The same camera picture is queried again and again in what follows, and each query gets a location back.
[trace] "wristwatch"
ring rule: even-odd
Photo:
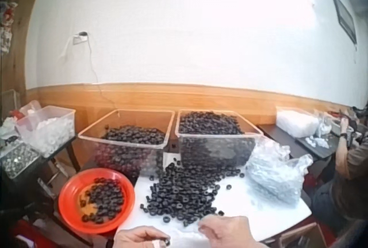
[[[341,133],[340,138],[345,138],[347,140],[347,133]]]

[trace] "cardboard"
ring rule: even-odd
[[[279,247],[286,248],[290,242],[301,236],[309,238],[309,243],[305,248],[327,248],[321,228],[317,223],[311,223],[282,234],[279,238]]]

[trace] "white wall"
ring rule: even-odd
[[[367,18],[341,1],[357,47],[333,0],[36,0],[26,86],[188,83],[363,106]],[[71,45],[80,31],[90,35],[91,58],[87,43]]]

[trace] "person's sleeve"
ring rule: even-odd
[[[360,177],[368,172],[368,139],[347,154],[347,166],[350,179]]]

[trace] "tray of small metal parts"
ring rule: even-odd
[[[1,151],[1,168],[13,180],[34,164],[40,156],[40,152],[21,142],[15,147]]]

